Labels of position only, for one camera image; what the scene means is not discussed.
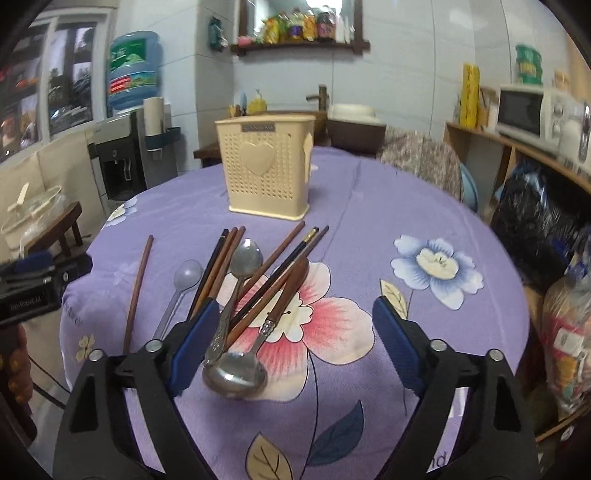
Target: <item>basket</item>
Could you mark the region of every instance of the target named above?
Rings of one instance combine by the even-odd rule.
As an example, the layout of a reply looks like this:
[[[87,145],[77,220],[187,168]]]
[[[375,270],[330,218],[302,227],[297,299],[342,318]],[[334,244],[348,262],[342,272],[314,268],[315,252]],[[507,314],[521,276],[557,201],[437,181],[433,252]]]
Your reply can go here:
[[[313,115],[216,122],[230,211],[300,220],[308,211]]]

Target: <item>purple tablecloth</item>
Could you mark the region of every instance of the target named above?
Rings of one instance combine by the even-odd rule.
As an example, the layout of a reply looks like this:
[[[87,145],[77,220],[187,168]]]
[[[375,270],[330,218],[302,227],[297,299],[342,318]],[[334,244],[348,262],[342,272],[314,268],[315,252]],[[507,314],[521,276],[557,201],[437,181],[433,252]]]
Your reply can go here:
[[[430,338],[457,351],[499,348],[515,369],[525,348],[528,312],[521,282],[498,240],[445,193],[396,169],[315,148],[308,231],[330,225],[310,255],[306,283],[260,351],[271,380],[256,400],[226,400],[201,372],[177,407],[221,479],[373,479],[397,444],[417,399],[404,391],[372,328],[374,300],[387,293]],[[225,227],[269,255],[292,222],[228,211],[221,166],[198,170],[127,202],[89,253],[91,274],[64,296],[60,342],[69,383],[93,348],[122,352],[131,291],[149,234],[154,246],[139,297],[132,350],[151,339],[184,260],[203,265]],[[218,300],[232,287],[228,276]],[[193,295],[179,304],[186,317]],[[247,348],[255,319],[236,348]],[[147,465],[161,468],[135,393],[126,393]],[[459,390],[432,466],[449,458],[461,421]]]

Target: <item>bottle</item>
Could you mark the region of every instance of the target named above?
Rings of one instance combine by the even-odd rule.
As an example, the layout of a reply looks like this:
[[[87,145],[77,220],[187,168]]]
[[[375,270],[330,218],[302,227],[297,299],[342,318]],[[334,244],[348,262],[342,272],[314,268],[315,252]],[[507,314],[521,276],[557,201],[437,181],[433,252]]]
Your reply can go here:
[[[335,40],[335,14],[327,5],[322,7],[316,18],[316,31],[318,41],[330,42]]]
[[[279,15],[277,15],[277,21],[279,22],[279,42],[286,42],[289,40],[290,36],[290,19],[282,10],[279,12]]]
[[[302,40],[304,34],[304,15],[300,12],[298,7],[294,8],[294,12],[290,17],[290,40]]]
[[[279,20],[277,17],[271,17],[265,23],[265,43],[277,44],[279,43]]]
[[[304,40],[316,40],[316,16],[312,10],[308,10],[304,15]]]

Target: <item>heart decoration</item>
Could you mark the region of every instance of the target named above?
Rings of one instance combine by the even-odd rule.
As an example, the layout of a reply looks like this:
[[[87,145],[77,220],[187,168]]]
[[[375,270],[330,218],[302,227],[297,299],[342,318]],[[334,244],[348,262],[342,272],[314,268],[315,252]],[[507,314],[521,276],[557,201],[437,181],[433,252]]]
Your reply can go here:
[[[267,173],[275,162],[275,148],[268,143],[243,143],[239,155],[244,166],[259,177]]]

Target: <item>wooden chopstick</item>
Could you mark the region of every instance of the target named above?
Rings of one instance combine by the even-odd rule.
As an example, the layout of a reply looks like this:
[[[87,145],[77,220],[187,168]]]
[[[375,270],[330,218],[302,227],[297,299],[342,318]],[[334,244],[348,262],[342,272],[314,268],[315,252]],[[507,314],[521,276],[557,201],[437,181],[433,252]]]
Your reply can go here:
[[[242,236],[244,235],[245,231],[246,227],[241,226],[238,229],[236,235],[234,236],[234,239],[232,240],[232,245],[230,245],[228,253],[226,253],[226,257],[223,259],[222,266],[219,272],[217,272],[216,281],[213,282],[212,289],[209,291],[209,294],[207,295],[208,298],[215,299],[217,297],[217,294],[220,292],[220,288],[222,288],[223,279],[226,278],[228,265],[230,264],[230,260],[232,259],[232,255],[234,254],[234,250],[240,243],[240,240],[242,240]]]
[[[267,270],[269,270],[269,267],[271,265],[273,265],[275,260],[277,260],[279,258],[279,256],[285,251],[285,249],[289,246],[289,244],[291,242],[293,242],[293,239],[296,237],[296,235],[298,233],[300,233],[300,231],[304,228],[305,225],[306,225],[306,222],[302,220],[285,237],[285,240],[283,240],[283,243],[277,247],[277,249],[269,256],[269,258],[267,258],[267,261],[265,261],[265,263],[263,263],[261,265],[261,268],[259,268],[255,272],[255,274],[250,278],[250,280],[248,280],[246,282],[246,284],[242,287],[242,290],[240,291],[240,294],[238,295],[238,301],[240,301],[240,299],[246,294],[246,292],[248,292],[256,284],[256,282],[259,280],[259,278],[261,278],[263,276],[263,274]]]
[[[197,299],[195,306],[193,307],[193,311],[191,312],[191,317],[193,317],[199,311],[199,309],[201,308],[201,305],[203,305],[203,302],[208,297],[209,291],[212,288],[213,282],[215,282],[215,279],[217,277],[217,273],[219,272],[220,268],[222,267],[222,263],[224,261],[224,258],[226,257],[226,254],[228,253],[228,250],[230,249],[230,246],[232,245],[232,241],[234,240],[234,237],[236,236],[237,232],[238,232],[238,228],[234,227],[232,230],[230,230],[230,233],[226,237],[226,241],[223,244],[222,250],[220,251],[219,255],[217,256],[217,260],[213,264],[212,271],[207,278],[207,281],[203,287],[202,292],[199,294],[199,298]]]
[[[142,260],[139,263],[138,274],[135,277],[135,285],[133,293],[131,294],[131,304],[129,304],[129,313],[127,314],[127,325],[125,326],[125,337],[123,339],[123,354],[129,353],[129,344],[131,343],[131,333],[134,331],[134,320],[135,311],[138,308],[139,302],[139,290],[142,287],[144,280],[144,273],[146,271],[146,265],[148,264],[148,257],[150,257],[150,251],[152,250],[152,244],[154,243],[154,237],[150,235],[146,246],[144,247],[144,253]]]
[[[315,226],[310,233],[308,233],[302,241],[293,249],[293,251],[287,256],[287,258],[277,267],[267,281],[263,283],[262,286],[253,294],[253,296],[242,306],[242,308],[236,312],[236,314],[230,320],[230,326],[233,327],[236,325],[240,320],[242,320],[246,314],[253,308],[256,303],[262,298],[265,292],[271,288],[271,286],[276,282],[276,280],[283,275],[285,270],[289,268],[289,266],[298,258],[300,253],[303,252],[306,245],[314,238],[314,236],[318,233],[318,227]]]
[[[209,275],[211,274],[211,272],[213,270],[213,266],[215,265],[216,260],[219,256],[220,252],[222,251],[223,244],[226,241],[226,238],[228,237],[229,233],[230,233],[230,230],[225,228],[223,230],[222,234],[220,235],[220,238],[217,240],[216,246],[212,252],[212,256],[209,258],[209,261],[207,262],[207,267],[205,267],[205,271],[203,272],[203,276],[201,277],[201,282],[199,282],[199,286],[197,288],[197,291],[195,292],[195,296],[193,297],[193,302],[191,304],[191,308],[189,308],[189,313],[187,315],[187,321],[189,321],[190,319],[193,318],[193,315],[192,315],[193,309],[195,308],[195,305],[197,305],[197,301],[199,299],[199,296],[201,295],[201,292],[205,288],[205,284],[207,283],[207,279],[209,278]]]
[[[293,263],[287,268],[287,270],[283,273],[282,276],[265,292],[262,298],[256,303],[256,305],[252,308],[250,312],[242,319],[240,322],[236,324],[236,326],[230,330],[228,334],[228,339],[226,340],[226,348],[230,348],[233,343],[244,333],[244,330],[252,323],[252,321],[256,318],[256,316],[262,312],[262,310],[267,306],[267,304],[271,301],[271,299],[275,296],[275,294],[281,290],[281,287],[287,281],[287,277],[292,272],[296,262],[300,258],[307,257],[310,252],[314,249],[314,247],[322,240],[322,237],[325,236],[326,232],[329,231],[329,226],[325,226],[321,232],[317,233],[310,243],[306,245],[306,248],[302,250],[302,252],[297,256],[297,258],[293,261]]]

